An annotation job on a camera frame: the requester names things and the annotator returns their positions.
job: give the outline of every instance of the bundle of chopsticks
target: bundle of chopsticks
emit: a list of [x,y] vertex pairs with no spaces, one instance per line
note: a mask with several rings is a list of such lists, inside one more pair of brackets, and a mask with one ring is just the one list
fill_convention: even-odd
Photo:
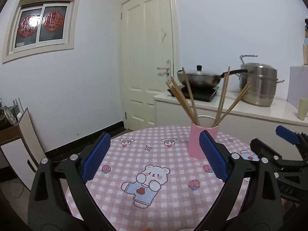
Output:
[[186,113],[188,114],[188,116],[190,117],[192,122],[194,124],[200,126],[198,114],[197,114],[197,109],[196,109],[195,101],[194,101],[194,98],[193,98],[193,93],[192,93],[187,75],[185,73],[185,69],[182,68],[182,70],[183,70],[183,74],[185,76],[186,87],[187,87],[187,90],[188,90],[188,93],[189,93],[190,100],[192,102],[193,110],[191,110],[190,106],[188,105],[185,96],[183,95],[181,89],[177,85],[174,78],[173,77],[171,78],[171,83],[170,82],[166,82],[166,83],[167,83],[167,86],[169,87],[171,93],[173,94],[174,97],[177,98],[177,100],[179,101],[181,106],[184,108],[184,110],[186,111]]
[[224,115],[221,117],[222,109],[224,107],[224,100],[227,93],[227,87],[229,83],[229,76],[230,76],[230,67],[228,68],[228,72],[224,75],[224,85],[222,86],[220,101],[218,105],[218,110],[216,113],[215,122],[213,124],[213,127],[218,126],[218,124],[227,116],[227,114],[230,113],[230,111],[239,103],[239,101],[243,98],[243,96],[246,94],[246,92],[250,88],[250,83],[247,82],[245,87],[242,89],[238,97],[235,99],[235,101],[232,103],[232,105],[227,109],[227,111],[224,113]]

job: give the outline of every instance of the metal bolt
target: metal bolt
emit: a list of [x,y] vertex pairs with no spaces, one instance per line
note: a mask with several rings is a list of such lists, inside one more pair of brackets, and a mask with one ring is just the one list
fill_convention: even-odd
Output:
[[265,157],[262,157],[261,161],[262,161],[263,163],[268,163],[268,162],[269,162],[269,160],[268,160],[267,158],[265,158]]
[[48,162],[48,159],[47,158],[43,158],[42,160],[41,160],[41,163],[42,164],[46,164]]
[[72,161],[75,161],[75,160],[78,159],[78,155],[77,155],[77,154],[73,154],[73,155],[70,156],[70,159],[71,159]]
[[238,153],[233,153],[233,154],[231,155],[231,157],[232,157],[233,159],[237,160],[237,159],[240,158],[240,155],[239,155]]

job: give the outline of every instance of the cable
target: cable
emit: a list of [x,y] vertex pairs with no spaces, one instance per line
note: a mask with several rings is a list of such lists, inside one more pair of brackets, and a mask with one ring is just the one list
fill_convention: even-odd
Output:
[[[24,191],[24,189],[25,189],[25,187],[24,187],[24,185],[18,180],[18,179],[16,179],[17,181],[14,181],[15,179],[12,179],[12,180],[10,180],[9,181],[9,188],[10,188],[10,194],[11,194],[11,196],[14,198],[14,199],[17,199],[17,198],[19,198],[22,194],[23,194],[23,191]],[[17,197],[14,197],[13,195],[12,195],[12,190],[11,190],[11,182],[13,181],[13,183],[18,183],[18,184],[21,184],[22,186],[23,186],[23,190],[21,191],[21,193],[17,196]]]

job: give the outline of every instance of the pink cup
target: pink cup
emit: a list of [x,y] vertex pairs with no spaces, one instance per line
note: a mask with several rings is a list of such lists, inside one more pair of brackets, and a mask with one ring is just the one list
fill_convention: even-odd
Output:
[[201,115],[201,116],[198,116],[198,118],[202,118],[202,119],[199,119],[201,126],[198,126],[194,124],[193,122],[191,123],[187,152],[191,157],[203,160],[203,159],[206,159],[206,156],[204,155],[199,145],[200,133],[203,130],[207,130],[209,134],[212,136],[212,138],[216,140],[216,137],[218,134],[218,126],[210,127],[210,126],[213,126],[214,121],[215,121],[215,117],[213,116]]

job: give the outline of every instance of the blue gripper pad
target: blue gripper pad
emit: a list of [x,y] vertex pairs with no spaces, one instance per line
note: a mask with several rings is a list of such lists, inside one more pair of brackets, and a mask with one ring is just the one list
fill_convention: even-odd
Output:
[[200,133],[199,143],[216,177],[226,182],[229,178],[227,174],[227,163],[204,131]]
[[281,125],[276,128],[276,135],[280,136],[292,145],[299,143],[297,134]]
[[93,180],[102,160],[110,148],[110,135],[104,134],[82,166],[82,180]]

